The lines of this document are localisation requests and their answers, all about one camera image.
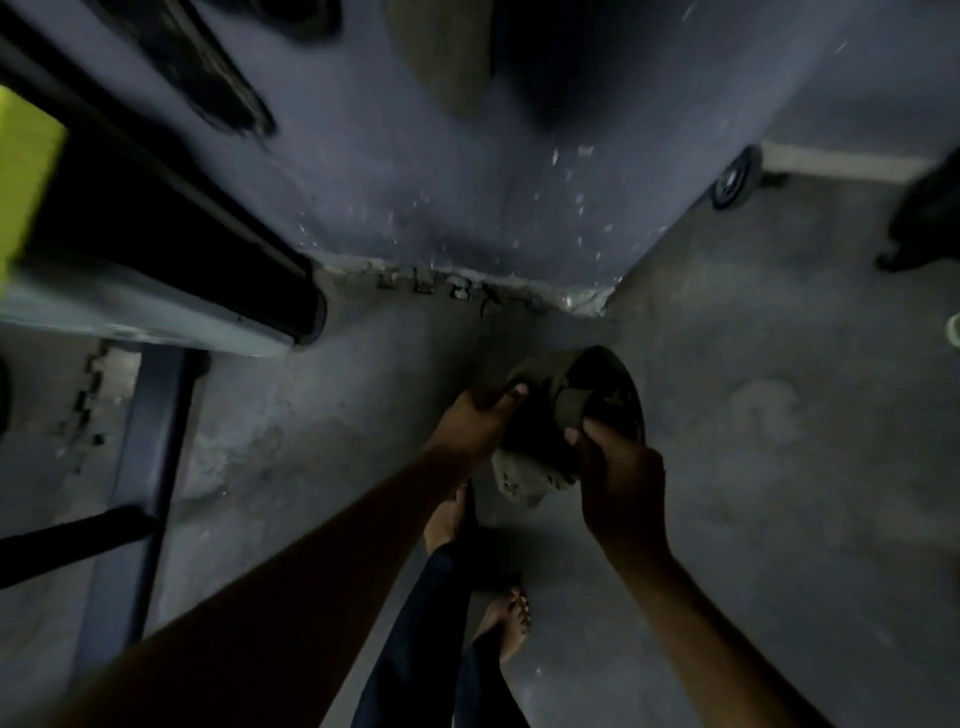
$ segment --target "blue painted wall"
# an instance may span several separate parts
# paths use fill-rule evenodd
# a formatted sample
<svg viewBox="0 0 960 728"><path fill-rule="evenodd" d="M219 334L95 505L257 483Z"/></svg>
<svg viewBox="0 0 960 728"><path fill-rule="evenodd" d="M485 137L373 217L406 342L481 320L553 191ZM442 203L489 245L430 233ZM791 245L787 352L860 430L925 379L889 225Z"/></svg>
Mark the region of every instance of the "blue painted wall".
<svg viewBox="0 0 960 728"><path fill-rule="evenodd" d="M276 118L255 140L208 127L79 0L12 0L292 245L563 285L610 285L642 257L857 4L594 2L558 41L579 48L570 63L502 69L468 120L414 77L379 0L345 0L341 37L315 47L200 5Z"/></svg>

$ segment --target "chipped paint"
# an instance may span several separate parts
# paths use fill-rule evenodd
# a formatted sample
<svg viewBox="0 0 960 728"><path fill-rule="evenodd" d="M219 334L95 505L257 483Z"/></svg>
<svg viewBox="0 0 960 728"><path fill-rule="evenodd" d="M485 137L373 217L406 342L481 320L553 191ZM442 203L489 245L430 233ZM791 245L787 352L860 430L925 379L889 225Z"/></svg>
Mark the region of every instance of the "chipped paint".
<svg viewBox="0 0 960 728"><path fill-rule="evenodd" d="M324 252L314 255L324 273L340 279L371 276L396 281L399 278L417 278L416 268L400 266L382 258ZM493 276L457 266L431 266L426 275L433 277L434 285L446 283L454 288L473 290L503 289L513 299L530 305L547 305L574 316L603 316L604 306L614 289L612 285L601 286L599 281L593 287L557 286L542 280L529 280L516 275Z"/></svg>

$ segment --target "round object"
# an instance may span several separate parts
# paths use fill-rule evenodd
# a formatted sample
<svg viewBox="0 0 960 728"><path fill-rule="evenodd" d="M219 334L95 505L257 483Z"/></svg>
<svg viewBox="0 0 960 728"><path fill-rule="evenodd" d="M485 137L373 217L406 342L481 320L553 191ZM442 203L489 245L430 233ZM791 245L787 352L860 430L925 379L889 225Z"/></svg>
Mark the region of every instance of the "round object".
<svg viewBox="0 0 960 728"><path fill-rule="evenodd" d="M492 459L497 489L517 505L533 507L547 494L579 482L579 464L564 429L580 429L585 417L644 442L634 382L605 347L525 359L510 373L507 387L520 382L530 394L507 424Z"/></svg>
<svg viewBox="0 0 960 728"><path fill-rule="evenodd" d="M734 159L710 188L713 209L731 209L743 205L759 184L763 174L763 154L755 144Z"/></svg>
<svg viewBox="0 0 960 728"><path fill-rule="evenodd" d="M947 321L947 340L960 349L960 313L954 313Z"/></svg>

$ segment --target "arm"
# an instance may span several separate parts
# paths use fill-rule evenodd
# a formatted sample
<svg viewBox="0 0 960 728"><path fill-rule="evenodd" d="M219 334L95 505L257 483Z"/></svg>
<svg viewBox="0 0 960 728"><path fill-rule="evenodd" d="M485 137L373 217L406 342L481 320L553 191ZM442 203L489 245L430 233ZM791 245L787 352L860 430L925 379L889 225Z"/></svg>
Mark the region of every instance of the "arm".
<svg viewBox="0 0 960 728"><path fill-rule="evenodd" d="M583 433L565 435L581 460L584 520L649 619L704 725L828 726L671 555L660 455L592 420Z"/></svg>
<svg viewBox="0 0 960 728"><path fill-rule="evenodd" d="M525 394L461 395L414 463L128 650L54 724L317 728L430 514Z"/></svg>

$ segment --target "metal leg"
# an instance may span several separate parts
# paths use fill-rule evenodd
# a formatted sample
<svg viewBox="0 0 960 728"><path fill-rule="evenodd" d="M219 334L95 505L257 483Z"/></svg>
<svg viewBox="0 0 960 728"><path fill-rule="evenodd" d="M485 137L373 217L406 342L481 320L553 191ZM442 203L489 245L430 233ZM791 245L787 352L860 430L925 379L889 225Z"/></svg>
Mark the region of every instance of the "metal leg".
<svg viewBox="0 0 960 728"><path fill-rule="evenodd" d="M127 505L99 516L0 539L0 589L150 535L156 519Z"/></svg>
<svg viewBox="0 0 960 728"><path fill-rule="evenodd" d="M143 634L193 385L204 352L144 345L111 506L139 505L153 534L97 558L74 660L74 681Z"/></svg>

